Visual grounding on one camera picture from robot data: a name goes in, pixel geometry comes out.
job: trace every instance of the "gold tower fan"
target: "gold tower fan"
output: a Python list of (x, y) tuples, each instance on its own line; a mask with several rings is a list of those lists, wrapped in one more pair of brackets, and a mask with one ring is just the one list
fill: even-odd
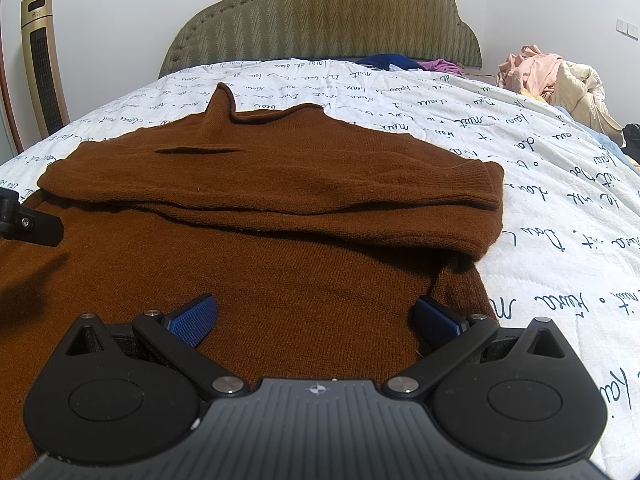
[(23, 0), (22, 52), (40, 136), (45, 139), (69, 124), (62, 93), (51, 0)]

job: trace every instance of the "gray gripper base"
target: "gray gripper base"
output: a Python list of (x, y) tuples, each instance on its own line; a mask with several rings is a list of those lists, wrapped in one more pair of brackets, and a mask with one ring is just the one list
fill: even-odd
[(603, 480), (583, 461), (517, 471), (466, 455), (426, 410), (371, 381), (265, 379), (248, 396), (216, 400), (180, 444), (129, 465), (71, 465), (42, 456), (28, 480)]

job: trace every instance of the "white bedspread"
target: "white bedspread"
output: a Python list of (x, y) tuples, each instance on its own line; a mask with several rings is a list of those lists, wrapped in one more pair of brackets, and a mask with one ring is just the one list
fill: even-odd
[(343, 121), (501, 163), (504, 231), (478, 263), (500, 323), (555, 320), (609, 409), (593, 461), (616, 480), (640, 471), (640, 176), (551, 106), (441, 73), (221, 63), (169, 75), (71, 123), (1, 166), (0, 186), (24, 199), (47, 164), (81, 141), (201, 112), (219, 81), (237, 110), (315, 102)]

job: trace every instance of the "brown wooden trim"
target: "brown wooden trim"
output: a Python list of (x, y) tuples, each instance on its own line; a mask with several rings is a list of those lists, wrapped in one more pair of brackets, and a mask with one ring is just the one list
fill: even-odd
[(18, 153), (22, 153), (22, 141), (18, 135), (18, 127), (15, 125), (14, 110), (11, 108), (11, 99), (9, 99), (9, 89), (6, 85), (6, 72), (4, 71), (4, 57), (2, 56), (2, 34), (0, 33), (0, 92), (2, 92), (2, 102), (4, 103), (4, 111), (9, 122), (11, 136), (14, 138), (15, 149)]

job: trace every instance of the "brown knit fabric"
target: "brown knit fabric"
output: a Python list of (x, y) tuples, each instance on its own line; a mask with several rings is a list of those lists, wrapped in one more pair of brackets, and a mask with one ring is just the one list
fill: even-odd
[(128, 322), (211, 292), (200, 351), (247, 380), (372, 377), (425, 348), (409, 311), (431, 293), (492, 316), (473, 265), (502, 229), (502, 168), (317, 105), (201, 114), (83, 142), (26, 205), (57, 248), (0, 242), (0, 478), (34, 458), (22, 400), (82, 312)]

